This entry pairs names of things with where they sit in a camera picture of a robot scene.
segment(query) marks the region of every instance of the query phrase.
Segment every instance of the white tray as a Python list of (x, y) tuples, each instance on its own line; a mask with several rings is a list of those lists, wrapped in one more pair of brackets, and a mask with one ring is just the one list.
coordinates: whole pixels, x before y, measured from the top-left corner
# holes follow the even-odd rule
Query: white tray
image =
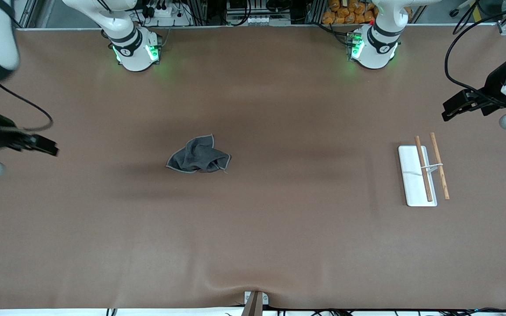
[[(421, 146), (421, 149), (423, 151), (425, 165), (428, 166), (427, 147)], [(428, 172), (428, 180), (430, 184), (430, 193), (432, 194), (432, 202), (427, 201), (427, 193), (421, 174), (421, 164), (419, 163), (417, 146), (402, 145), (399, 146), (398, 152), (407, 206), (437, 206), (436, 193), (434, 192), (434, 184), (430, 172)]]

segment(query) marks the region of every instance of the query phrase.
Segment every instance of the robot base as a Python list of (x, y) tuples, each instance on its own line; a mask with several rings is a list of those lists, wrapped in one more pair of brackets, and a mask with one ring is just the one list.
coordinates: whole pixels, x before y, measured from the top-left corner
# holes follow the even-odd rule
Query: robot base
[(360, 34), (361, 38), (358, 40), (358, 43), (355, 43), (355, 46), (347, 47), (347, 54), (351, 60), (356, 60), (366, 68), (379, 69), (386, 66), (388, 62), (394, 58), (395, 50), (398, 47), (398, 44), (396, 43), (391, 50), (388, 46), (386, 46), (389, 51), (385, 54), (378, 53), (376, 48), (370, 44), (368, 39), (368, 30), (370, 27), (370, 25), (364, 25), (353, 31), (353, 33)]
[(142, 44), (136, 48), (132, 56), (124, 56), (113, 48), (119, 65), (131, 72), (141, 72), (153, 64), (159, 64), (161, 56), (161, 45), (163, 44), (161, 36), (146, 28), (139, 27), (138, 30), (142, 32)]

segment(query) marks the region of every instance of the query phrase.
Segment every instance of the brown table surface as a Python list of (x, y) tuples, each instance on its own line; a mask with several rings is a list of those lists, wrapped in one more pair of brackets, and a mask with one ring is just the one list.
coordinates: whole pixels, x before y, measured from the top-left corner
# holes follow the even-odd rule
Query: brown table surface
[[(57, 158), (0, 151), (0, 308), (235, 305), (506, 308), (504, 111), (451, 122), (450, 27), (411, 27), (382, 70), (317, 28), (174, 30), (131, 73), (98, 32), (19, 32), (7, 86), (44, 106)], [(506, 59), (482, 26), (455, 49), (481, 86)], [(0, 112), (43, 123), (0, 90)], [(450, 201), (405, 206), (397, 147), (436, 132)], [(228, 173), (167, 158), (213, 133)]]

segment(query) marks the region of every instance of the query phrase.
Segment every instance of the cloth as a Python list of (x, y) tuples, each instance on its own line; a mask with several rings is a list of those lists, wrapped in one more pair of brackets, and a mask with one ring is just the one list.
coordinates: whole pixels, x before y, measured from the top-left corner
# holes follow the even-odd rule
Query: cloth
[(189, 140), (184, 148), (171, 155), (166, 167), (184, 173), (215, 172), (226, 170), (230, 159), (229, 154), (214, 149), (214, 136), (210, 134)]

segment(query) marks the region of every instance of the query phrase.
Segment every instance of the white plastic holder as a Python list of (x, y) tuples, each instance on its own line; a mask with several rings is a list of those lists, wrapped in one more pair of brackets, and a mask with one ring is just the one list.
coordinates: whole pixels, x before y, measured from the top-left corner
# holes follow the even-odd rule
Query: white plastic holder
[[(438, 170), (438, 166), (442, 164), (432, 165), (429, 163), (427, 147), (421, 146), (421, 151), (423, 152), (425, 162), (425, 166), (423, 167), (421, 167), (419, 162), (417, 146), (402, 145), (398, 147), (401, 177), (403, 178), (403, 186), (405, 189), (405, 200), (407, 206), (437, 206), (438, 203), (436, 193), (434, 192), (432, 173)], [(421, 168), (425, 169), (427, 172), (432, 201), (427, 200), (427, 192), (425, 190)]]

